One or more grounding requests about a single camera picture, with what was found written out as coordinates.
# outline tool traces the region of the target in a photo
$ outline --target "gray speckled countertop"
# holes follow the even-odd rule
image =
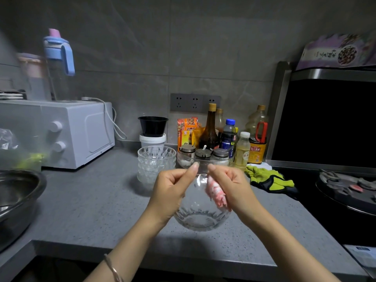
[[[0,253],[7,282],[36,255],[100,262],[137,221],[149,197],[137,180],[135,150],[112,149],[77,171],[44,171],[47,188],[26,232]],[[342,281],[366,272],[297,201],[253,188],[265,208]],[[256,235],[232,213],[219,228],[194,232],[174,218],[150,246],[141,267],[256,281],[284,281]]]

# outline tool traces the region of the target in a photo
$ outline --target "outlet panel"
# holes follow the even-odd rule
[[[171,93],[170,95],[170,110],[172,112],[207,113],[209,103],[217,104],[217,108],[220,108],[221,96],[180,93]]]

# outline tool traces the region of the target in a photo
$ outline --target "bottle with blue cap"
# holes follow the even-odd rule
[[[50,28],[50,35],[43,39],[53,100],[75,100],[70,94],[67,76],[74,76],[73,52],[69,42],[60,32]]]
[[[235,120],[227,119],[226,125],[223,128],[223,132],[220,138],[220,148],[226,149],[229,151],[229,157],[234,156],[234,146],[236,140],[236,129],[235,129]]]

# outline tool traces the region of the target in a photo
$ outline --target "hand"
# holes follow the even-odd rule
[[[199,164],[195,162],[189,169],[161,171],[145,213],[152,215],[164,227],[179,209],[185,190],[195,179],[198,170]]]
[[[248,224],[262,209],[260,202],[246,180],[244,172],[237,168],[208,165],[209,175],[221,185],[230,207],[240,220]]]

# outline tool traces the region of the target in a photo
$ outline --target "blue bottle cap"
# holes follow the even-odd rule
[[[234,119],[227,119],[226,125],[231,125],[231,126],[235,125],[235,120]]]

